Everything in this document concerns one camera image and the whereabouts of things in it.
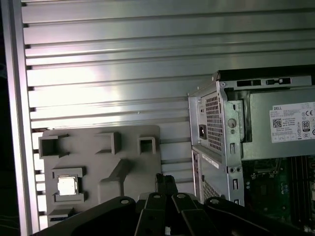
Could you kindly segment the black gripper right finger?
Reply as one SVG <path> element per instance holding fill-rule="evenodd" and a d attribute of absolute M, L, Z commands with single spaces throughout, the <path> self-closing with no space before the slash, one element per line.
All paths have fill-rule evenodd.
<path fill-rule="evenodd" d="M 172 195 L 178 220 L 188 236 L 313 236 L 289 224 L 258 214 L 222 197 L 210 197 L 201 204 L 180 193 L 175 179 L 166 176 L 166 192 Z"/>

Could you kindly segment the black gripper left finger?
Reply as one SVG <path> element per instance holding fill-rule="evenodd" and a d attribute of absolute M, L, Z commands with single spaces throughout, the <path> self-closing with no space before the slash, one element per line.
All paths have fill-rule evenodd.
<path fill-rule="evenodd" d="M 163 174 L 156 174 L 156 192 L 145 200 L 115 197 L 73 215 L 35 236 L 163 236 L 167 197 Z"/>

